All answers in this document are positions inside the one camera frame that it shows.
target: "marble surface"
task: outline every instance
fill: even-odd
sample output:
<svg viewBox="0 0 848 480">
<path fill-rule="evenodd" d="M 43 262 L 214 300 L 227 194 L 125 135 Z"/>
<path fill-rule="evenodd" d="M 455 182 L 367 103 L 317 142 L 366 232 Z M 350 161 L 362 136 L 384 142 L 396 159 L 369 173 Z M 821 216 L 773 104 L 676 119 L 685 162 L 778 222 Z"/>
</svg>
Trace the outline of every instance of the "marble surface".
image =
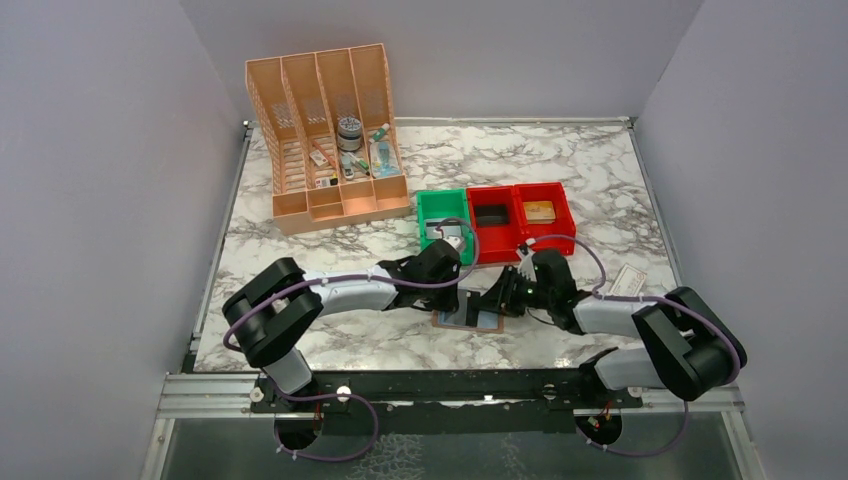
<svg viewBox="0 0 848 480">
<path fill-rule="evenodd" d="M 399 127 L 413 205 L 418 190 L 561 181 L 578 236 L 595 247 L 610 276 L 624 264 L 648 274 L 642 293 L 674 288 L 671 265 L 624 126 Z M 279 257 L 302 268 L 354 270 L 419 251 L 413 214 L 370 224 L 283 236 L 271 220 L 271 166 L 254 130 L 204 324 L 195 371 L 250 371 L 226 350 L 221 306 Z M 599 278 L 579 248 L 568 258 L 578 286 Z M 463 285 L 486 288 L 501 268 L 480 268 Z M 469 369 L 577 366 L 609 347 L 638 340 L 571 335 L 533 319 L 507 318 L 504 333 L 434 328 L 411 309 L 354 311 L 320 318 L 297 344 L 313 369 Z"/>
</svg>

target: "purple cable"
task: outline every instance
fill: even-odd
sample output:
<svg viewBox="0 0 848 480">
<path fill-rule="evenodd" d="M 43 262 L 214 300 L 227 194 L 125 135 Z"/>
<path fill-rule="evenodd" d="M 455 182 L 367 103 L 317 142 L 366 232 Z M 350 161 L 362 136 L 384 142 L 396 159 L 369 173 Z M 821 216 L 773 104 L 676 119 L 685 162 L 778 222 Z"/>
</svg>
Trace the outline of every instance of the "purple cable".
<svg viewBox="0 0 848 480">
<path fill-rule="evenodd" d="M 365 455 L 368 452 L 368 450 L 371 450 L 372 448 L 374 448 L 374 445 L 377 443 L 377 437 L 379 436 L 379 433 L 380 433 L 380 419 L 377 417 L 377 410 L 374 409 L 374 406 L 371 405 L 371 402 L 369 402 L 368 400 L 365 400 L 364 398 L 360 397 L 359 395 L 357 395 L 355 393 L 346 393 L 346 394 L 327 393 L 327 394 L 324 394 L 324 395 L 313 395 L 311 397 L 295 397 L 293 395 L 283 393 L 283 391 L 280 390 L 279 387 L 277 387 L 277 384 L 274 383 L 274 379 L 272 379 L 270 376 L 268 377 L 268 379 L 271 380 L 271 383 L 274 384 L 274 388 L 277 390 L 277 395 L 285 398 L 286 400 L 288 400 L 290 402 L 315 402 L 315 401 L 319 401 L 319 400 L 328 400 L 328 399 L 331 399 L 331 398 L 350 397 L 350 398 L 356 400 L 357 402 L 360 402 L 363 405 L 365 405 L 368 408 L 368 411 L 371 412 L 371 418 L 374 419 L 374 432 L 371 434 L 371 438 L 368 440 L 368 443 L 364 447 L 359 449 L 358 451 L 351 453 L 349 455 L 344 455 L 344 456 L 341 456 L 341 457 L 325 457 L 323 455 L 315 455 L 315 454 L 312 454 L 312 453 L 301 453 L 300 450 L 291 450 L 291 449 L 287 448 L 285 445 L 283 445 L 282 440 L 280 440 L 279 432 L 277 431 L 277 428 L 274 427 L 274 440 L 277 441 L 277 447 L 279 448 L 279 451 L 286 452 L 289 455 L 292 455 L 292 457 L 295 458 L 295 459 L 297 457 L 302 457 L 302 458 L 308 458 L 310 460 L 317 460 L 319 462 L 338 463 L 338 462 L 347 462 L 347 461 L 353 460 L 357 457 L 361 457 L 362 455 Z"/>
<path fill-rule="evenodd" d="M 440 230 L 441 229 L 440 227 L 445 222 L 449 222 L 449 221 L 452 221 L 452 220 L 457 221 L 457 222 L 465 225 L 465 227 L 468 228 L 468 231 L 471 232 L 471 236 L 474 238 L 474 259 L 471 261 L 471 265 L 468 266 L 468 269 L 466 269 L 465 272 L 462 275 L 460 275 L 459 277 L 457 277 L 453 280 L 449 280 L 447 282 L 442 282 L 442 283 L 416 283 L 416 282 L 408 282 L 406 280 L 397 280 L 397 279 L 390 278 L 390 277 L 369 276 L 369 275 L 365 275 L 365 274 L 361 274 L 361 273 L 356 273 L 356 274 L 351 274 L 351 275 L 339 275 L 337 277 L 315 278 L 315 279 L 312 279 L 312 280 L 305 280 L 303 282 L 292 285 L 291 287 L 284 288 L 283 290 L 280 290 L 279 292 L 275 293 L 274 295 L 271 295 L 264 302 L 253 307 L 249 312 L 242 315 L 242 317 L 239 318 L 238 320 L 236 320 L 236 322 L 224 334 L 224 347 L 226 347 L 229 350 L 232 350 L 234 352 L 241 352 L 241 349 L 239 347 L 233 345 L 232 342 L 231 342 L 233 334 L 235 334 L 236 330 L 241 328 L 241 326 L 244 325 L 248 320 L 253 318 L 254 315 L 259 313 L 262 309 L 264 309 L 268 305 L 271 305 L 275 301 L 277 301 L 281 298 L 284 298 L 288 294 L 290 294 L 294 291 L 297 291 L 301 288 L 309 287 L 309 286 L 312 286 L 312 285 L 318 285 L 319 283 L 324 283 L 325 281 L 326 281 L 326 283 L 335 283 L 335 282 L 347 282 L 347 281 L 351 281 L 351 280 L 369 280 L 369 281 L 373 280 L 375 282 L 389 283 L 389 284 L 392 284 L 392 285 L 401 285 L 401 286 L 404 286 L 404 287 L 429 288 L 429 289 L 450 287 L 451 285 L 458 284 L 459 282 L 465 280 L 465 277 L 467 277 L 468 275 L 471 275 L 471 272 L 474 270 L 475 267 L 477 267 L 477 258 L 480 256 L 480 239 L 477 238 L 477 232 L 474 231 L 474 229 L 471 227 L 470 223 L 468 223 L 466 220 L 463 220 L 463 219 L 457 218 L 457 217 L 448 217 L 448 218 L 443 219 L 441 222 L 439 222 L 439 226 L 437 227 L 437 229 Z"/>
<path fill-rule="evenodd" d="M 564 238 L 566 240 L 573 241 L 577 245 L 580 245 L 584 250 L 586 250 L 586 252 L 589 254 L 589 256 L 591 256 L 592 259 L 595 261 L 595 263 L 598 265 L 598 268 L 601 270 L 601 279 L 598 281 L 597 285 L 592 287 L 592 296 L 594 296 L 595 298 L 600 299 L 600 300 L 612 300 L 614 302 L 643 302 L 643 301 L 647 300 L 649 302 L 663 303 L 663 304 L 666 304 L 666 305 L 668 305 L 672 308 L 677 309 L 680 312 L 683 312 L 683 313 L 691 316 L 692 318 L 694 318 L 695 320 L 697 320 L 698 322 L 703 324 L 705 327 L 707 327 L 707 329 L 710 332 L 712 332 L 715 336 L 717 336 L 719 339 L 721 339 L 722 342 L 724 342 L 725 346 L 727 347 L 727 350 L 730 352 L 730 357 L 733 359 L 733 369 L 730 372 L 730 379 L 727 381 L 727 383 L 730 383 L 730 382 L 736 380 L 736 377 L 739 376 L 739 370 L 741 368 L 741 361 L 739 359 L 739 353 L 736 352 L 736 348 L 730 342 L 730 339 L 727 338 L 727 335 L 722 333 L 721 330 L 716 328 L 716 326 L 713 325 L 712 323 L 710 323 L 709 320 L 704 318 L 703 315 L 701 315 L 698 312 L 695 312 L 694 310 L 691 310 L 691 309 L 689 309 L 689 308 L 687 308 L 687 307 L 685 307 L 685 306 L 683 306 L 683 305 L 681 305 L 677 302 L 671 301 L 671 300 L 669 300 L 665 297 L 647 296 L 647 295 L 642 296 L 642 297 L 627 297 L 627 296 L 621 296 L 621 295 L 604 295 L 604 294 L 600 293 L 599 290 L 604 285 L 606 285 L 606 283 L 607 283 L 607 271 L 604 268 L 604 264 L 601 262 L 600 257 L 598 257 L 598 254 L 596 254 L 595 251 L 592 250 L 592 248 L 586 242 L 579 240 L 577 238 L 571 237 L 569 235 L 561 235 L 561 234 L 543 235 L 543 236 L 538 237 L 534 240 L 536 242 L 541 242 L 541 241 L 550 240 L 550 239 L 553 239 L 553 238 Z M 611 448 L 611 447 L 604 448 L 603 445 L 600 445 L 600 444 L 590 440 L 589 437 L 587 437 L 586 434 L 583 433 L 583 431 L 580 430 L 579 428 L 577 429 L 577 433 L 579 433 L 584 438 L 586 438 L 589 445 L 591 445 L 595 448 L 604 450 L 605 452 L 613 453 L 615 455 L 621 455 L 623 457 L 644 458 L 644 457 L 654 457 L 654 456 L 657 456 L 657 455 L 662 455 L 663 453 L 665 453 L 665 452 L 671 450 L 672 448 L 676 447 L 677 444 L 680 443 L 680 440 L 683 439 L 683 434 L 686 433 L 687 428 L 689 428 L 689 403 L 683 402 L 683 425 L 680 426 L 680 431 L 677 432 L 677 435 L 675 435 L 674 438 L 670 442 L 668 442 L 668 444 L 666 444 L 666 446 L 664 446 L 662 448 L 658 448 L 656 450 L 649 450 L 647 452 L 630 452 L 630 451 L 627 451 L 627 450 L 618 450 L 616 448 Z"/>
</svg>

